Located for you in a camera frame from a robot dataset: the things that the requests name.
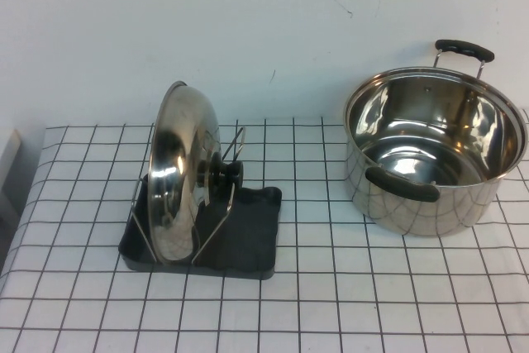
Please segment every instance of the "black base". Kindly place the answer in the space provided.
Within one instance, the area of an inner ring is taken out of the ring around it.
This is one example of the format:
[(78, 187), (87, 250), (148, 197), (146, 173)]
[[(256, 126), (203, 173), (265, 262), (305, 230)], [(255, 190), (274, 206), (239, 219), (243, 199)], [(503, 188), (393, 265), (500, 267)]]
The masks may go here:
[[(221, 221), (229, 195), (230, 191), (227, 189), (209, 206), (200, 204), (193, 231), (195, 247), (198, 247), (197, 237), (203, 243)], [(268, 279), (274, 274), (281, 196), (281, 190), (278, 188), (237, 189), (230, 216), (192, 265), (194, 253), (170, 265), (155, 262), (132, 217), (126, 224), (118, 250), (126, 266), (135, 271), (189, 272), (244, 279)], [(141, 185), (135, 214), (152, 246), (147, 211), (147, 184)]]

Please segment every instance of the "table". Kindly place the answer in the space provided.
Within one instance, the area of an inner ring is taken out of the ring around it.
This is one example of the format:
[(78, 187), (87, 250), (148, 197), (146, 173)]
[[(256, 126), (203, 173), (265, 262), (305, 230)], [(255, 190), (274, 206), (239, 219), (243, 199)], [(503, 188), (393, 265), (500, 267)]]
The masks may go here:
[(0, 351), (529, 351), (529, 154), (480, 223), (442, 238), (372, 223), (321, 118), (247, 125), (245, 186), (283, 191), (268, 280), (136, 273), (117, 252), (152, 126), (46, 131), (0, 278)]

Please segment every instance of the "black grid line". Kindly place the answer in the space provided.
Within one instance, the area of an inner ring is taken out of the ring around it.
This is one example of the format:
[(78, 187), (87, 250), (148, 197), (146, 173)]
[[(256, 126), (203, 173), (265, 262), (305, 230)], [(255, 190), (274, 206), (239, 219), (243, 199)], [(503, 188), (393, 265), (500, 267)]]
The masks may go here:
[(450, 267), (448, 266), (448, 259), (446, 258), (445, 247), (443, 246), (443, 241), (440, 237), (439, 237), (439, 244), (441, 246), (441, 253), (443, 254), (443, 260), (445, 261), (446, 273), (448, 274), (448, 280), (450, 281), (450, 288), (452, 290), (452, 296), (454, 297), (455, 310), (457, 311), (457, 316), (460, 319), (461, 331), (463, 331), (463, 334), (465, 336), (466, 350), (470, 353), (469, 341), (466, 338), (465, 325), (463, 323), (463, 317), (461, 316), (460, 302), (458, 302), (457, 300), (457, 295), (455, 294), (454, 280), (452, 279), (452, 276), (455, 274), (450, 272)]
[[(64, 137), (66, 136), (66, 132), (68, 131), (68, 128), (66, 128), (64, 130), (64, 136), (63, 136), (63, 139)], [(93, 127), (93, 131), (92, 131), (92, 136), (90, 137), (90, 142), (92, 142), (92, 139), (93, 139), (93, 136), (96, 132), (96, 127)], [(86, 151), (84, 152), (84, 158), (83, 159), (86, 159), (86, 156), (88, 154), (88, 148), (90, 147), (90, 142), (88, 143), (88, 146), (86, 148)], [(57, 156), (57, 154), (59, 154), (59, 151), (60, 151), (60, 147), (59, 149), (57, 149), (57, 153), (55, 154), (55, 156)], [(75, 185), (76, 185), (77, 182), (74, 182), (74, 185), (72, 186), (72, 190), (70, 191), (69, 193), (69, 199), (72, 198), (72, 195), (74, 194), (74, 190), (75, 190)], [(39, 195), (42, 193), (42, 191), (44, 190), (44, 187), (45, 185), (42, 184), (42, 188), (41, 188), (41, 191), (39, 193)], [(31, 301), (30, 301), (30, 304), (27, 308), (27, 312), (26, 312), (26, 315), (24, 317), (24, 321), (22, 323), (22, 327), (21, 328), (24, 328), (24, 325), (26, 324), (26, 321), (27, 321), (27, 318), (29, 317), (29, 314), (30, 314), (30, 311), (31, 311), (31, 306), (35, 300), (35, 296), (36, 296), (36, 292), (37, 290), (39, 289), (39, 285), (41, 284), (41, 280), (42, 280), (42, 275), (45, 273), (45, 268), (46, 266), (48, 265), (48, 260), (50, 259), (50, 256), (51, 256), (51, 251), (53, 250), (53, 245), (55, 243), (55, 240), (57, 239), (57, 236), (59, 235), (59, 229), (61, 227), (61, 224), (62, 224), (62, 221), (64, 219), (64, 215), (66, 214), (66, 207), (64, 207), (64, 210), (63, 210), (63, 213), (61, 215), (61, 218), (60, 218), (60, 222), (59, 222), (59, 225), (57, 226), (57, 230), (55, 231), (55, 235), (54, 235), (54, 238), (53, 238), (53, 241), (51, 242), (51, 247), (50, 249), (48, 250), (48, 254), (46, 256), (46, 259), (45, 259), (45, 262), (42, 266), (42, 272), (41, 274), (39, 275), (39, 279), (37, 280), (36, 282), (36, 286), (35, 286), (35, 291), (33, 291), (33, 296), (31, 297)], [(17, 349), (17, 346), (18, 346), (18, 342), (20, 341), (20, 337), (22, 335), (22, 331), (20, 331), (18, 333), (18, 337), (17, 337), (17, 341), (15, 342), (15, 346), (13, 347), (13, 350), (15, 351)]]
[[(153, 129), (154, 129), (154, 125), (151, 125), (150, 126), (150, 133), (149, 133), (149, 138), (152, 137), (152, 133), (153, 133)], [(145, 146), (145, 155), (144, 155), (144, 158), (145, 156), (147, 155), (147, 151), (149, 149), (149, 146)], [(119, 151), (119, 145), (117, 146), (116, 148), (116, 153), (114, 154), (114, 160), (116, 159), (116, 156), (117, 156), (117, 152)], [(131, 216), (131, 210), (129, 210), (129, 213), (127, 215), (127, 217), (130, 217)], [(96, 341), (94, 342), (93, 344), (93, 353), (96, 352), (96, 349), (98, 348), (98, 342), (99, 342), (99, 336), (101, 335), (101, 330), (102, 330), (102, 324), (103, 324), (103, 321), (105, 319), (105, 314), (107, 312), (107, 307), (108, 307), (108, 302), (109, 302), (109, 299), (110, 299), (110, 294), (112, 292), (112, 286), (114, 285), (114, 279), (116, 278), (116, 269), (117, 269), (117, 265), (119, 264), (119, 260), (120, 260), (120, 256), (118, 255), (117, 256), (117, 259), (116, 259), (116, 264), (114, 265), (114, 271), (112, 272), (112, 277), (110, 279), (110, 286), (108, 287), (108, 293), (107, 293), (107, 299), (105, 300), (105, 305), (103, 307), (103, 310), (102, 310), (102, 316), (101, 316), (101, 321), (99, 323), (99, 328), (98, 328), (98, 334), (96, 335)]]
[[(108, 271), (108, 272), (93, 272), (93, 273), (112, 273), (112, 271)], [(410, 274), (386, 274), (386, 275), (402, 275), (402, 276), (409, 276)], [(446, 274), (436, 274), (436, 276), (445, 276)], [(9, 297), (9, 298), (2, 298), (3, 300), (5, 301), (29, 301), (31, 300), (31, 298), (22, 298), (22, 297)], [(39, 302), (39, 301), (66, 301), (68, 300), (67, 298), (35, 298), (33, 299), (34, 301), (36, 302)], [(72, 302), (75, 302), (75, 301), (94, 301), (94, 302), (103, 302), (103, 301), (108, 301), (108, 302), (143, 302), (145, 300), (145, 298), (109, 298), (109, 299), (104, 299), (104, 298), (71, 298), (71, 301)], [(186, 298), (186, 299), (183, 299), (183, 298), (149, 298), (148, 299), (149, 302), (183, 302), (185, 300), (185, 302), (219, 302), (219, 299), (218, 298)], [(262, 298), (261, 299), (262, 302), (280, 302), (280, 303), (296, 303), (296, 302), (316, 302), (316, 303), (333, 303), (335, 302), (334, 299), (279, 299), (279, 298)], [(257, 298), (223, 298), (223, 302), (259, 302), (259, 299)], [(340, 302), (341, 303), (395, 303), (395, 304), (411, 304), (411, 305), (415, 305), (416, 301), (415, 300), (412, 300), (412, 301), (392, 301), (392, 300), (384, 300), (384, 299), (378, 299), (378, 300), (372, 300), (372, 299), (366, 299), (366, 300), (362, 300), (362, 299), (340, 299)], [(419, 301), (417, 300), (417, 303), (419, 304), (424, 304), (424, 305), (446, 305), (446, 304), (450, 304), (450, 305), (453, 305), (455, 303), (452, 303), (452, 302), (447, 302), (447, 301), (439, 301), (439, 302), (434, 302), (434, 301)], [(472, 301), (472, 302), (459, 302), (459, 304), (464, 304), (465, 306), (469, 305), (480, 305), (480, 306), (496, 306), (496, 303), (495, 302), (489, 302), (489, 301), (483, 301), (483, 302), (480, 302), (480, 301)], [(511, 301), (511, 302), (502, 302), (500, 303), (501, 305), (520, 305), (520, 304), (524, 304), (524, 305), (529, 305), (529, 301)]]
[(494, 290), (493, 281), (490, 278), (490, 274), (489, 274), (488, 268), (487, 268), (487, 263), (485, 261), (485, 258), (483, 257), (483, 252), (481, 251), (481, 247), (479, 245), (478, 235), (476, 235), (476, 230), (474, 228), (472, 228), (472, 233), (474, 233), (474, 239), (476, 240), (476, 244), (478, 245), (479, 255), (481, 256), (481, 260), (482, 260), (483, 266), (485, 268), (485, 273), (487, 274), (488, 283), (490, 284), (490, 289), (492, 290), (492, 293), (493, 293), (494, 303), (496, 304), (496, 310), (498, 310), (499, 320), (502, 323), (503, 334), (505, 335), (505, 339), (507, 339), (507, 344), (509, 346), (509, 351), (512, 353), (511, 341), (509, 341), (509, 338), (507, 338), (507, 328), (505, 328), (505, 322), (503, 321), (502, 311), (499, 309), (498, 299), (496, 298), (496, 291)]
[(147, 306), (147, 297), (149, 296), (150, 281), (152, 280), (153, 269), (154, 269), (154, 266), (151, 266), (151, 269), (149, 272), (149, 279), (147, 280), (147, 288), (145, 289), (145, 297), (143, 298), (143, 303), (141, 304), (140, 325), (139, 325), (138, 333), (136, 334), (136, 341), (134, 342), (134, 351), (137, 351), (138, 342), (140, 341), (140, 333), (141, 333), (140, 330), (141, 330), (141, 326), (143, 323), (143, 315), (145, 313), (145, 306)]
[[(188, 279), (189, 279), (189, 267), (188, 267), (188, 271), (185, 274), (185, 280), (183, 282), (182, 305), (180, 305), (179, 330), (182, 329), (183, 306), (186, 300), (185, 294), (187, 293), (187, 289), (188, 289)], [(179, 349), (179, 342), (180, 342), (180, 332), (176, 336), (176, 344), (174, 345), (174, 353), (177, 353)]]
[(417, 311), (417, 318), (419, 319), (419, 327), (421, 328), (422, 343), (424, 345), (424, 351), (428, 353), (427, 340), (424, 337), (424, 327), (422, 326), (421, 311), (419, 310), (419, 302), (417, 301), (417, 291), (415, 290), (415, 282), (413, 281), (412, 266), (410, 265), (410, 257), (409, 257), (409, 254), (407, 252), (407, 247), (406, 247), (406, 239), (404, 238), (404, 236), (402, 237), (402, 239), (403, 239), (403, 246), (404, 246), (404, 254), (406, 255), (407, 268), (410, 272), (410, 282), (412, 284), (413, 301), (415, 303), (415, 309)]
[[(67, 130), (67, 128), (64, 129), (63, 135), (62, 135), (62, 137), (61, 137), (61, 139), (60, 139), (60, 143), (62, 143), (64, 137), (66, 136), (66, 130)], [(59, 153), (59, 150), (57, 150), (57, 152), (55, 152), (55, 157), (57, 157), (57, 154), (58, 154), (58, 153)], [(42, 184), (42, 188), (41, 188), (41, 191), (39, 192), (39, 194), (38, 194), (38, 196), (37, 196), (37, 200), (38, 200), (38, 198), (41, 196), (41, 193), (42, 193), (42, 189), (43, 189), (43, 188), (44, 188), (44, 184)], [(28, 222), (31, 220), (31, 217), (33, 216), (33, 212), (35, 211), (35, 207), (36, 207), (36, 205), (32, 208), (31, 213), (30, 213), (30, 216), (27, 218), (27, 219), (28, 219)], [(26, 228), (26, 230), (24, 231), (24, 233), (22, 233), (22, 238), (20, 239), (20, 242), (21, 242), (21, 243), (24, 241), (24, 236), (26, 235), (26, 231), (27, 231), (27, 228)], [(18, 251), (15, 253), (15, 257), (13, 258), (13, 261), (12, 261), (12, 263), (11, 263), (11, 266), (10, 266), (10, 268), (9, 268), (9, 271), (7, 271), (6, 274), (4, 275), (5, 277), (7, 277), (7, 275), (11, 272), (12, 266), (13, 266), (13, 264), (14, 264), (14, 263), (16, 262), (16, 260), (17, 260), (17, 254), (18, 254)], [(0, 291), (0, 297), (2, 297), (2, 293), (3, 293), (3, 289), (4, 289), (5, 285), (6, 285), (6, 284), (4, 284), (4, 285), (2, 286), (2, 290)]]
[[(266, 119), (263, 124), (263, 188), (265, 188), (266, 176)], [(261, 351), (261, 306), (262, 306), (262, 292), (263, 292), (263, 276), (259, 277), (259, 302), (257, 307), (257, 353)]]
[[(331, 249), (330, 246), (318, 246), (317, 248), (327, 248), (327, 249)], [(379, 248), (379, 249), (390, 249), (390, 248), (397, 248), (397, 247), (361, 247), (361, 248), (365, 248), (365, 249), (374, 249), (374, 248)], [(12, 270), (11, 272), (6, 272), (6, 274), (9, 274), (9, 273), (39, 273), (41, 272), (42, 270), (32, 270), (32, 269), (20, 269), (20, 270)], [(120, 273), (130, 273), (131, 271), (130, 270), (81, 270), (79, 273), (80, 274), (90, 274), (90, 273), (116, 273), (116, 274), (120, 274)], [(46, 273), (78, 273), (77, 270), (47, 270)], [(314, 273), (318, 273), (318, 274), (334, 274), (335, 272), (333, 272), (332, 270), (328, 270), (328, 271), (318, 271), (318, 272), (313, 272), (313, 271), (302, 271), (300, 270), (299, 272), (295, 271), (295, 270), (275, 270), (275, 273), (276, 274), (296, 274), (296, 273), (300, 273), (300, 274), (314, 274)], [(336, 274), (371, 274), (371, 272), (354, 272), (354, 271), (339, 271), (337, 270), (336, 271)], [(404, 275), (404, 276), (407, 276), (407, 275), (410, 275), (409, 272), (376, 272), (375, 274), (381, 274), (381, 275)], [(486, 276), (488, 273), (450, 273), (452, 276), (469, 276), (469, 277), (473, 277), (473, 276)], [(444, 276), (447, 276), (448, 274), (445, 274), (445, 273), (432, 273), (432, 272), (413, 272), (413, 275), (417, 275), (417, 276), (439, 276), (439, 275), (444, 275)], [(515, 276), (515, 275), (518, 275), (518, 276), (525, 276), (526, 274), (524, 273), (521, 273), (521, 272), (497, 272), (497, 273), (493, 273), (491, 274), (492, 276)]]
[(373, 283), (374, 301), (376, 302), (377, 317), (379, 319), (380, 343), (382, 344), (382, 352), (385, 353), (386, 346), (384, 344), (384, 334), (387, 335), (387, 333), (383, 332), (382, 330), (382, 318), (380, 316), (380, 306), (379, 306), (379, 297), (377, 294), (377, 284), (374, 279), (373, 257), (371, 256), (371, 248), (369, 247), (369, 233), (367, 232), (367, 222), (364, 222), (364, 228), (365, 228), (365, 239), (367, 241), (367, 252), (369, 256), (369, 267), (371, 268), (371, 282)]
[[(3, 330), (23, 330), (23, 331), (80, 331), (80, 332), (96, 332), (97, 328), (82, 328), (82, 327), (76, 327), (76, 328), (58, 328), (58, 327), (32, 327), (32, 328), (20, 328), (20, 327), (3, 327)], [(141, 330), (138, 328), (105, 328), (102, 330), (103, 332), (142, 332), (145, 330)], [(149, 332), (174, 332), (171, 330), (148, 330)], [(196, 333), (215, 333), (217, 332), (217, 329), (186, 329), (183, 332), (196, 332)], [(256, 334), (256, 330), (231, 330), (226, 329), (222, 330), (222, 332), (234, 332), (234, 333), (247, 333), (247, 334)], [(298, 334), (297, 331), (294, 330), (261, 330), (262, 333), (278, 333), (278, 334)], [(301, 334), (322, 334), (322, 335), (336, 335), (336, 331), (303, 331)], [(461, 332), (436, 332), (435, 334), (432, 333), (420, 333), (420, 332), (377, 332), (377, 331), (343, 331), (344, 335), (380, 335), (380, 336), (386, 336), (386, 335), (399, 335), (399, 336), (529, 336), (529, 333), (526, 332), (508, 332), (506, 334), (502, 332), (468, 332), (468, 333), (461, 333)]]
[[(323, 161), (324, 161), (324, 167), (325, 167), (325, 177), (326, 177), (326, 194), (327, 194), (327, 200), (331, 198), (331, 194), (329, 193), (329, 178), (328, 178), (328, 170), (327, 170), (327, 163), (326, 163), (326, 150), (325, 150), (325, 127), (323, 125), (323, 117), (322, 117), (322, 143), (323, 143)], [(329, 212), (329, 232), (331, 233), (331, 244), (334, 247), (334, 240), (332, 235), (332, 215), (331, 215), (331, 202), (327, 202), (327, 211)], [(340, 299), (338, 297), (338, 279), (336, 277), (336, 257), (335, 257), (335, 251), (334, 248), (331, 250), (332, 253), (332, 270), (334, 272), (334, 289), (335, 289), (335, 299), (336, 299), (336, 315), (338, 316), (338, 336), (340, 337), (340, 351), (343, 353), (344, 351), (344, 343), (343, 338), (341, 335), (341, 316), (340, 316)]]
[[(239, 129), (239, 121), (236, 121), (235, 124), (235, 136), (237, 134), (237, 130)], [(237, 144), (235, 143), (233, 146), (233, 158), (235, 159), (237, 153)], [(221, 329), (222, 329), (222, 303), (224, 302), (224, 285), (226, 283), (226, 271), (224, 271), (222, 275), (222, 284), (221, 284), (221, 302), (219, 303), (219, 309), (218, 309), (218, 326), (217, 326), (217, 342), (215, 345), (215, 352), (218, 353), (218, 347), (221, 342)]]
[[(296, 124), (292, 118), (292, 143), (293, 143), (293, 159), (294, 159), (294, 179), (296, 179)], [(294, 221), (296, 228), (296, 294), (298, 296), (298, 351), (301, 353), (301, 303), (299, 300), (299, 237), (298, 237), (298, 187), (294, 182)]]

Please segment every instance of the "black handle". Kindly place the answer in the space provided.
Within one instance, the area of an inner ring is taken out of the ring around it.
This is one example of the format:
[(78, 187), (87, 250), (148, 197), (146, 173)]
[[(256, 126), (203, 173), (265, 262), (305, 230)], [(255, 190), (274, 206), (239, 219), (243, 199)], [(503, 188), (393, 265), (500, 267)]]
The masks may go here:
[(380, 167), (369, 167), (365, 177), (382, 190), (400, 198), (418, 202), (434, 203), (439, 200), (439, 190), (431, 184), (417, 184), (408, 179), (391, 174)]
[(440, 39), (436, 41), (436, 49), (443, 51), (453, 51), (457, 54), (468, 55), (477, 58), (479, 61), (494, 61), (494, 53), (474, 43), (468, 41), (452, 41), (450, 39)]

